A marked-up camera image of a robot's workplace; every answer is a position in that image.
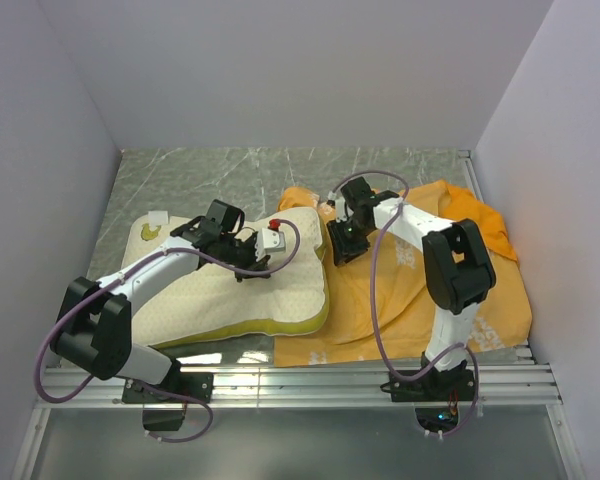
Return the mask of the orange pillowcase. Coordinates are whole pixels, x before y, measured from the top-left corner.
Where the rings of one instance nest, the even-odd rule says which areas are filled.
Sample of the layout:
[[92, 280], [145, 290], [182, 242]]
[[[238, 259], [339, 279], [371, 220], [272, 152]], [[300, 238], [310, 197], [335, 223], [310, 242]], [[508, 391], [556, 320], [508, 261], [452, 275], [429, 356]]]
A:
[[[479, 228], [496, 283], [472, 324], [469, 346], [476, 352], [507, 349], [529, 337], [532, 311], [519, 261], [500, 212], [467, 188], [438, 180], [410, 190], [413, 206], [453, 222], [469, 219]], [[418, 358], [432, 335], [437, 305], [428, 260], [413, 244], [391, 232], [372, 232], [368, 252], [344, 265], [334, 262], [332, 241], [322, 256], [329, 291], [328, 314], [314, 333], [278, 336], [277, 367]]]

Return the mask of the cream quilted pillow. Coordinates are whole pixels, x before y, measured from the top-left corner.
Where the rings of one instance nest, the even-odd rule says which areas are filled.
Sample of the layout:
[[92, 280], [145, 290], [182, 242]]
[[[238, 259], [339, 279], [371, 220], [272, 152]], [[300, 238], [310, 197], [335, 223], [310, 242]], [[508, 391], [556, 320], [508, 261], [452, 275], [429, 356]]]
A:
[[288, 250], [296, 254], [268, 278], [237, 281], [233, 272], [205, 265], [171, 283], [133, 316], [135, 343], [166, 348], [246, 334], [307, 335], [329, 310], [322, 258], [327, 242], [318, 213], [293, 207], [276, 213]]

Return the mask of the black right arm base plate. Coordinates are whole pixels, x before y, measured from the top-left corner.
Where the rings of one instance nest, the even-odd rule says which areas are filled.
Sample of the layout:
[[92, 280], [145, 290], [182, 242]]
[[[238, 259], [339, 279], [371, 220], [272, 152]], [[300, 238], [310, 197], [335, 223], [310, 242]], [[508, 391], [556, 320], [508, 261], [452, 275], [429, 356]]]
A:
[[461, 367], [444, 372], [433, 369], [414, 382], [399, 381], [390, 373], [388, 381], [380, 385], [380, 391], [388, 394], [394, 403], [472, 401], [478, 386], [474, 372]]

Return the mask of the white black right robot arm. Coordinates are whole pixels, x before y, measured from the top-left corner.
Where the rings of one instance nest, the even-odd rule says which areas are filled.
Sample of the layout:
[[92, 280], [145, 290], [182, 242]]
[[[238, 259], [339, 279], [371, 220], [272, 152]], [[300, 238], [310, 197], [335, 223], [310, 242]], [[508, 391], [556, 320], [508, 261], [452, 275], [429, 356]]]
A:
[[336, 217], [327, 225], [337, 266], [366, 252], [373, 255], [370, 278], [377, 278], [381, 241], [388, 234], [423, 255], [425, 285], [435, 304], [430, 341], [419, 371], [394, 368], [385, 348], [378, 349], [390, 372], [389, 389], [419, 401], [446, 400], [461, 387], [478, 388], [479, 373], [467, 369], [468, 341], [475, 316], [496, 274], [478, 225], [452, 221], [411, 205], [405, 195], [374, 192], [360, 174], [342, 180], [328, 194]]

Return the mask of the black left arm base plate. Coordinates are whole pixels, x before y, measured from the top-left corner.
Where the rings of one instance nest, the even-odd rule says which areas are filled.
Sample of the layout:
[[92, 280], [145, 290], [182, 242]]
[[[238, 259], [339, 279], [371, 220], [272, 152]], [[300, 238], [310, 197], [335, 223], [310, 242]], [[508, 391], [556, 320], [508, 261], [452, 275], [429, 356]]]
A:
[[127, 379], [121, 401], [123, 404], [175, 404], [181, 402], [181, 397], [187, 397], [208, 403], [213, 386], [211, 372], [179, 372], [158, 385]]

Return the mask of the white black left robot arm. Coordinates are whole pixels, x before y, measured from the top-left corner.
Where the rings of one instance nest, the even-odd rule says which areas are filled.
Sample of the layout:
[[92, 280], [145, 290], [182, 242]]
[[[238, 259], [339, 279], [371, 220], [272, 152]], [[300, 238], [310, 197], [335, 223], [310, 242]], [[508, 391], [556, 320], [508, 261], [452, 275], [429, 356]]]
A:
[[159, 402], [190, 398], [181, 364], [132, 339], [132, 320], [176, 280], [207, 264], [235, 278], [266, 277], [272, 253], [286, 248], [280, 224], [241, 237], [244, 212], [220, 200], [206, 214], [175, 227], [149, 254], [97, 281], [75, 279], [67, 287], [58, 320], [42, 346], [86, 371], [90, 378], [124, 378]]

